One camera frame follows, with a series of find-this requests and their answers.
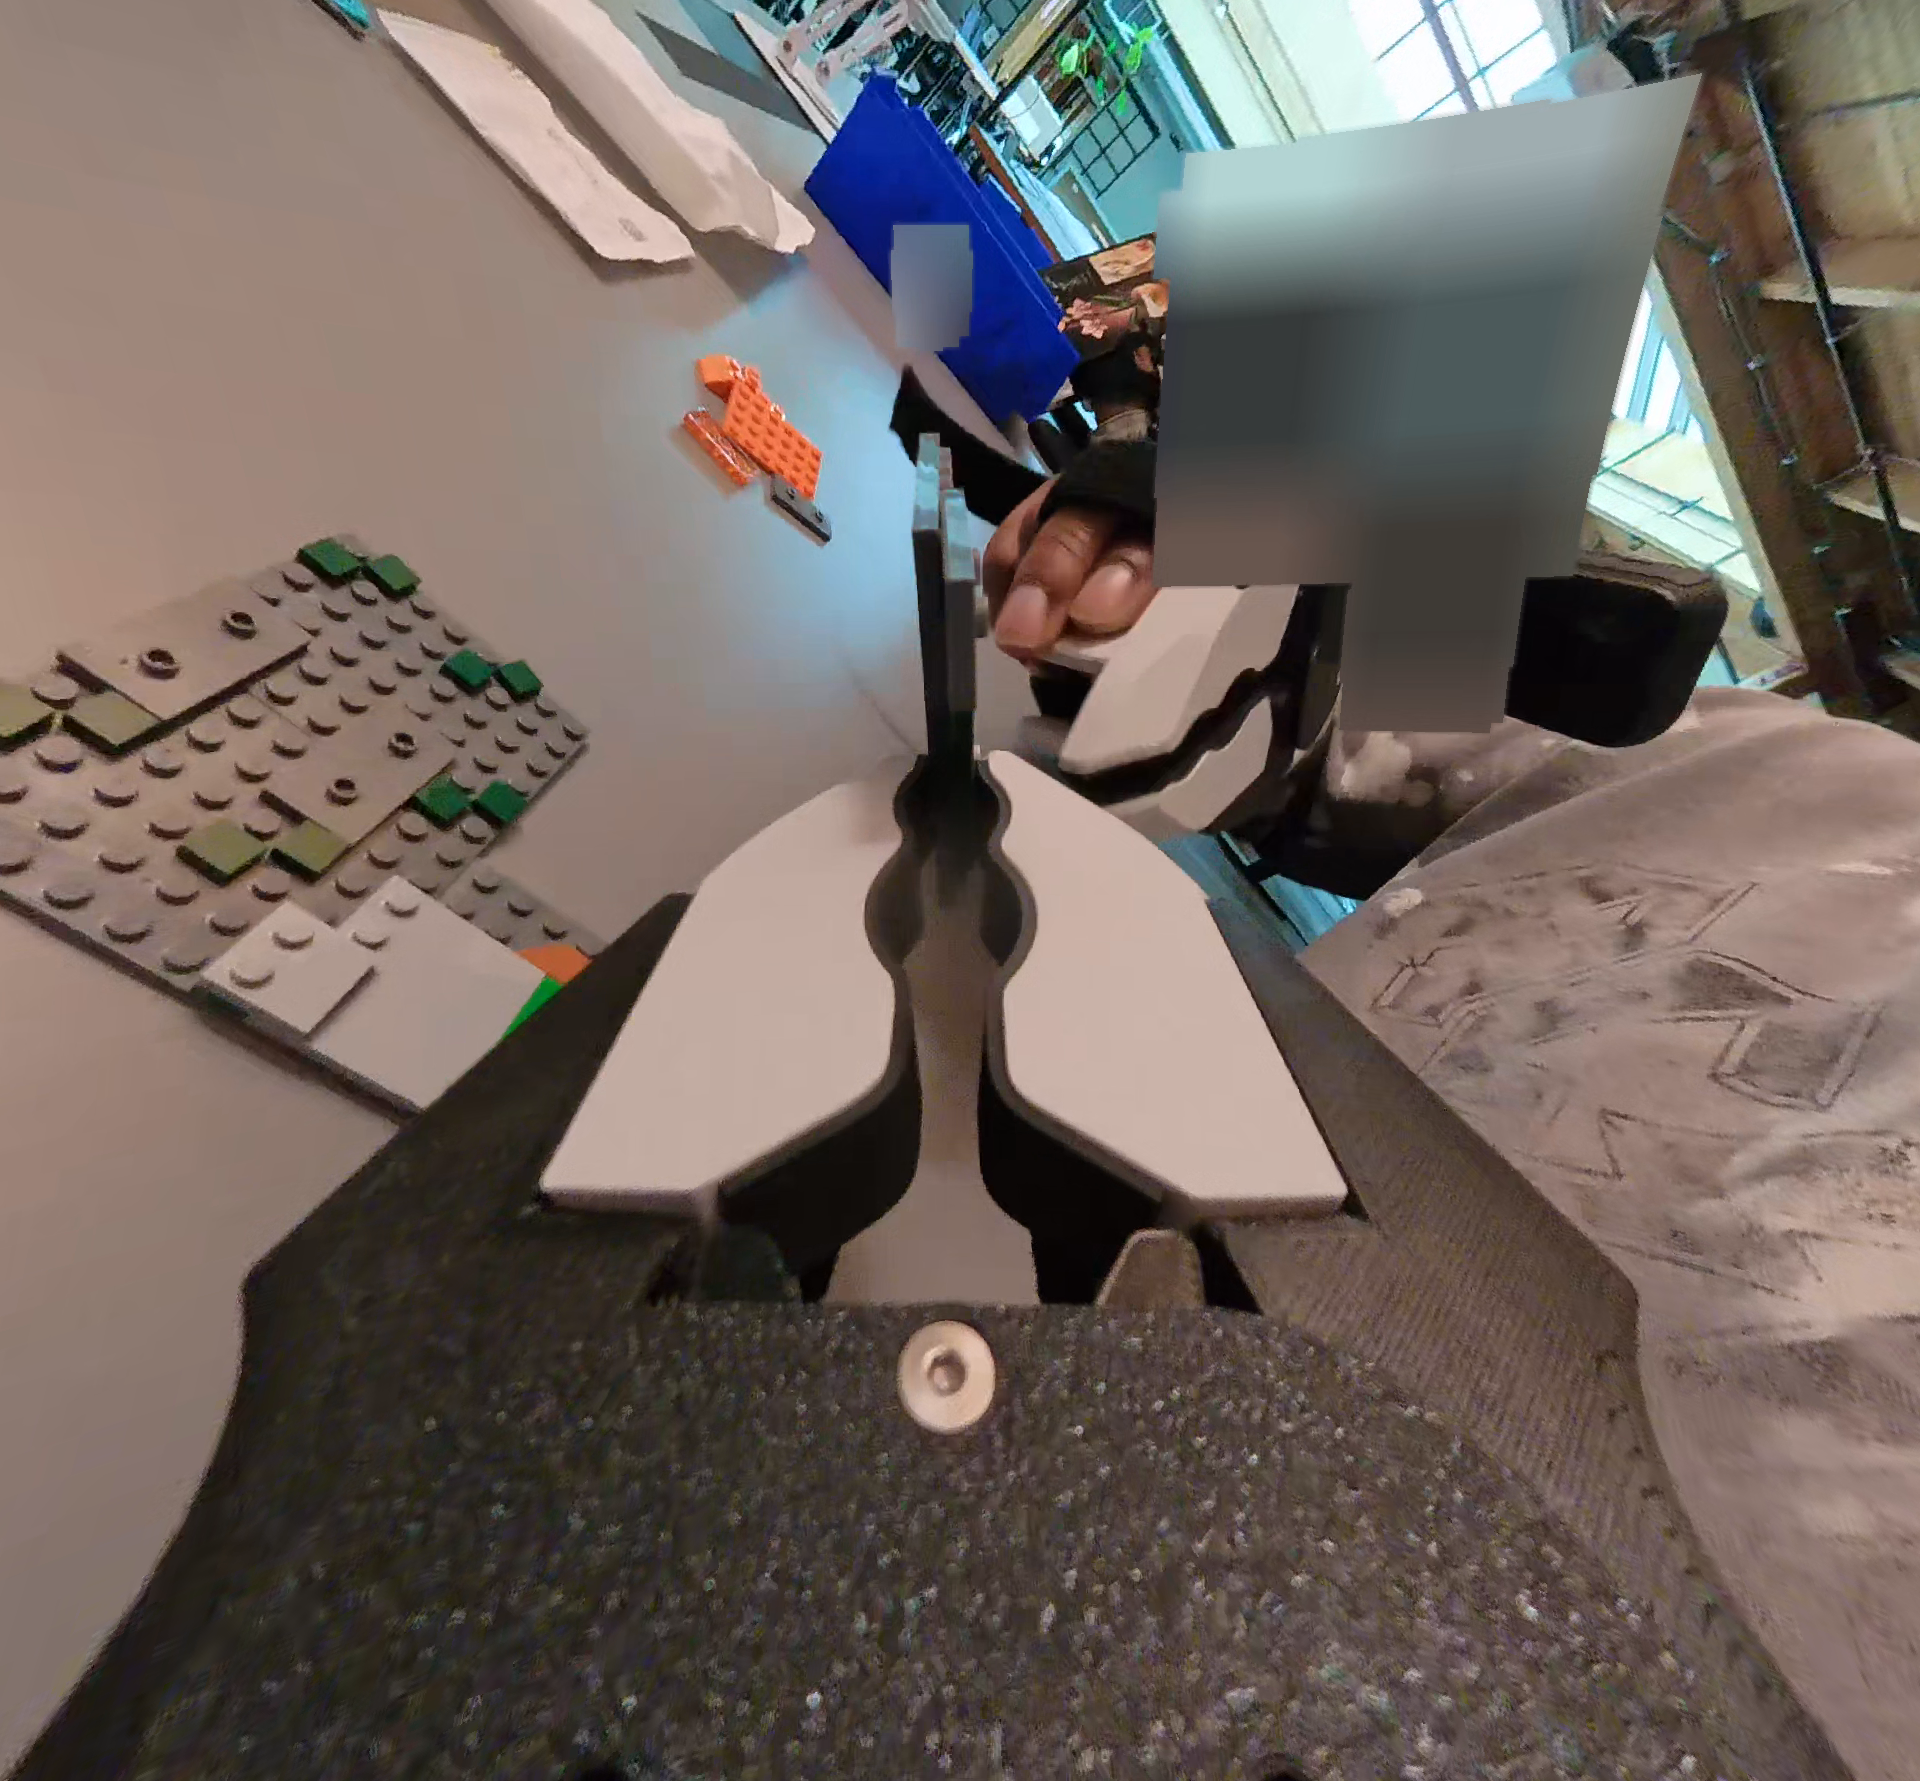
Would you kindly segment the black chair backrest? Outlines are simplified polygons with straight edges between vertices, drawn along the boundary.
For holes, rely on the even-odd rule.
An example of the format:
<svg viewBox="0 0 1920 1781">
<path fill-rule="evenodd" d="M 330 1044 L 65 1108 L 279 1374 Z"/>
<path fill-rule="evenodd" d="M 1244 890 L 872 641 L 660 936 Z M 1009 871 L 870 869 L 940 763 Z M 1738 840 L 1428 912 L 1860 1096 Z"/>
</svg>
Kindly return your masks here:
<svg viewBox="0 0 1920 1781">
<path fill-rule="evenodd" d="M 1583 551 L 1523 584 L 1506 713 L 1602 748 L 1645 744 L 1686 712 L 1725 615 L 1702 569 Z"/>
</svg>

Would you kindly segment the white crumpled paper bag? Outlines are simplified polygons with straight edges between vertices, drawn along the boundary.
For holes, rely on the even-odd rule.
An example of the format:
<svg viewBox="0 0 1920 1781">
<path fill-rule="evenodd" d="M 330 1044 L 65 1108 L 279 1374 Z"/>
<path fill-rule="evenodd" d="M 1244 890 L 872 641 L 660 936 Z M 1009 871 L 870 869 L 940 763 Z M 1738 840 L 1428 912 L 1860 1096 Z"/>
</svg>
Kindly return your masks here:
<svg viewBox="0 0 1920 1781">
<path fill-rule="evenodd" d="M 594 0 L 482 1 L 690 230 L 740 233 L 779 254 L 812 241 L 812 219 L 722 121 L 671 90 Z"/>
</svg>

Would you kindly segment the green plant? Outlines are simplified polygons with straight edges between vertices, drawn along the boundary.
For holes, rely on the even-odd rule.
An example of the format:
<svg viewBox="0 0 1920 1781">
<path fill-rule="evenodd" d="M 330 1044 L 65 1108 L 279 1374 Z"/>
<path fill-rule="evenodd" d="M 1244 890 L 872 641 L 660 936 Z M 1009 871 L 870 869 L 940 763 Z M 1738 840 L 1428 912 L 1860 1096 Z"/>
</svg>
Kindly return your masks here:
<svg viewBox="0 0 1920 1781">
<path fill-rule="evenodd" d="M 1094 17 L 1081 17 L 1047 49 L 1047 78 L 1060 94 L 1082 94 L 1092 112 L 1126 112 L 1130 79 L 1159 33 L 1157 22 L 1107 27 Z"/>
</svg>

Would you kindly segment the white instruction sheet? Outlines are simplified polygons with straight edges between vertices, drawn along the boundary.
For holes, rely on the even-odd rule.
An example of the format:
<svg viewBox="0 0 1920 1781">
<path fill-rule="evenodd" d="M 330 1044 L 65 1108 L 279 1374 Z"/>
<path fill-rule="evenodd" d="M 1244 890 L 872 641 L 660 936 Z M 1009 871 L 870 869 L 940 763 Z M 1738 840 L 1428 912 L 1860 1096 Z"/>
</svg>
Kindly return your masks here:
<svg viewBox="0 0 1920 1781">
<path fill-rule="evenodd" d="M 387 8 L 380 8 L 374 21 L 491 155 L 597 261 L 671 267 L 693 258 L 684 232 L 619 182 L 542 88 L 491 42 Z"/>
</svg>

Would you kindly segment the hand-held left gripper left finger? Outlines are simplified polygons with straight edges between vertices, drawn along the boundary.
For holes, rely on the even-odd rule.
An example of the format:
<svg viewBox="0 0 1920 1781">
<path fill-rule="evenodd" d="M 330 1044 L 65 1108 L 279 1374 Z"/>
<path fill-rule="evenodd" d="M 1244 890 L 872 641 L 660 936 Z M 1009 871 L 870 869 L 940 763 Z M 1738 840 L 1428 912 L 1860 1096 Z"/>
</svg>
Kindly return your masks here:
<svg viewBox="0 0 1920 1781">
<path fill-rule="evenodd" d="M 542 1172 L 547 1207 L 753 1229 L 829 1294 L 920 1164 L 919 774 L 898 753 L 831 786 L 704 877 Z"/>
</svg>

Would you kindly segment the blue plastic storage bin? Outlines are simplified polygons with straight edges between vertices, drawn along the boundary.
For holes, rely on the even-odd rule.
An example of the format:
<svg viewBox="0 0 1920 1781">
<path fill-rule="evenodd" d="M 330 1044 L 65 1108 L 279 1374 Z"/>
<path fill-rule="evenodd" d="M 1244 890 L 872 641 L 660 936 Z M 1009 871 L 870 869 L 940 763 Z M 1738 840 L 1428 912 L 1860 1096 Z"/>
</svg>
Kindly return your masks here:
<svg viewBox="0 0 1920 1781">
<path fill-rule="evenodd" d="M 864 82 L 803 190 L 883 287 L 897 226 L 966 226 L 969 333 L 941 359 L 992 424 L 1029 423 L 1054 405 L 1077 351 L 1042 280 L 1042 243 L 1000 190 L 967 175 L 890 74 Z"/>
</svg>

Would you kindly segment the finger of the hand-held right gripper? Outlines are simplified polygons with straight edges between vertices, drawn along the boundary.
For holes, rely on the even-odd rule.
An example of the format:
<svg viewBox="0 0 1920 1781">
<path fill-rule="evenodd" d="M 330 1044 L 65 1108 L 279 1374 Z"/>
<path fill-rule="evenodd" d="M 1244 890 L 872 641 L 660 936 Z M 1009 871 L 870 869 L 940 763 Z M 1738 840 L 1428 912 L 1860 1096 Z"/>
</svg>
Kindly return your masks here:
<svg viewBox="0 0 1920 1781">
<path fill-rule="evenodd" d="M 1054 772 L 1069 781 L 1140 774 L 1225 748 L 1254 712 L 1271 721 L 1261 763 L 1288 770 L 1308 748 L 1302 715 L 1313 657 L 1308 587 L 1164 587 L 1116 635 L 1066 637 L 1054 685 L 1077 690 Z"/>
<path fill-rule="evenodd" d="M 1330 700 L 1239 692 L 1204 712 L 1159 774 L 1159 838 L 1264 827 L 1308 786 L 1330 744 Z"/>
</svg>

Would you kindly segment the dark printed booklet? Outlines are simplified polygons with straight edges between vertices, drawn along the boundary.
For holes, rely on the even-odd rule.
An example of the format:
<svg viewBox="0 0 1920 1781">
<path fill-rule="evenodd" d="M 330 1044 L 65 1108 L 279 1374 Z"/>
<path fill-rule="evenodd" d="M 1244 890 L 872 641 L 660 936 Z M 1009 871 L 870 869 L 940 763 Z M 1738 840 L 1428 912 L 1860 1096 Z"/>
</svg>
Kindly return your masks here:
<svg viewBox="0 0 1920 1781">
<path fill-rule="evenodd" d="M 1040 271 L 1059 306 L 1059 331 L 1079 359 L 1159 352 L 1166 319 L 1166 284 L 1157 261 L 1157 236 L 1145 233 Z"/>
</svg>

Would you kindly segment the person's right hand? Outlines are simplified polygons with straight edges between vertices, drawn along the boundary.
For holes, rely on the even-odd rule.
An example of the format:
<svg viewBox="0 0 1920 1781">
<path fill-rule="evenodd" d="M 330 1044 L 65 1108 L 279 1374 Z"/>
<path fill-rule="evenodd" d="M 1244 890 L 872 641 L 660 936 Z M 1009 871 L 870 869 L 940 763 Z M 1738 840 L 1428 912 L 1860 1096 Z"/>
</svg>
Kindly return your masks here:
<svg viewBox="0 0 1920 1781">
<path fill-rule="evenodd" d="M 995 522 L 980 584 L 995 645 L 1029 673 L 1047 670 L 1063 639 L 1109 639 L 1138 623 L 1159 591 L 1155 526 L 1116 500 L 1046 477 Z"/>
</svg>

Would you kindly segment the grey lego baseplate build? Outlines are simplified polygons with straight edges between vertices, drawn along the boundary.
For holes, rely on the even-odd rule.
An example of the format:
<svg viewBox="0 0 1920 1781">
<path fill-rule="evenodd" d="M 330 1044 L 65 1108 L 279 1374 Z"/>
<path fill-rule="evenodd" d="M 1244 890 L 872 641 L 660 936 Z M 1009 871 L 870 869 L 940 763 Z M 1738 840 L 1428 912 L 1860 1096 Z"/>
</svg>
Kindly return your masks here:
<svg viewBox="0 0 1920 1781">
<path fill-rule="evenodd" d="M 401 556 L 321 538 L 4 679 L 4 904 L 414 1114 L 600 946 L 494 856 L 586 746 Z"/>
</svg>

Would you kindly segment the orange lego plate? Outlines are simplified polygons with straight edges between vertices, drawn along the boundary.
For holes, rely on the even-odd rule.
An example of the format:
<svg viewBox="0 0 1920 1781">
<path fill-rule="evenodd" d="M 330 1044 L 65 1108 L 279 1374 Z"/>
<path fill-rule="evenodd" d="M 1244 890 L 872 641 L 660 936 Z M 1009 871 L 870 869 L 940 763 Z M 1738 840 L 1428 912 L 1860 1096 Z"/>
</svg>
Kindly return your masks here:
<svg viewBox="0 0 1920 1781">
<path fill-rule="evenodd" d="M 705 396 L 701 405 L 753 458 L 759 474 L 779 474 L 813 500 L 822 453 L 771 397 L 761 372 L 737 356 L 712 352 L 695 359 L 693 374 Z"/>
</svg>

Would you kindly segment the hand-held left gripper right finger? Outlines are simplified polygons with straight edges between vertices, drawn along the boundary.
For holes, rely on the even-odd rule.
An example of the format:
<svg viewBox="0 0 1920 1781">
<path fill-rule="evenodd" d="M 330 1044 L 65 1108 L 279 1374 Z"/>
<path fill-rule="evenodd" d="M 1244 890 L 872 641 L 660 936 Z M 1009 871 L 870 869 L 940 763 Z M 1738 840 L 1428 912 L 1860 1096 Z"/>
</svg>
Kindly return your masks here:
<svg viewBox="0 0 1920 1781">
<path fill-rule="evenodd" d="M 1047 1305 L 1090 1302 L 1140 1231 L 1320 1221 L 1349 1183 L 1204 890 L 1007 751 L 983 929 L 999 962 L 978 1165 Z"/>
</svg>

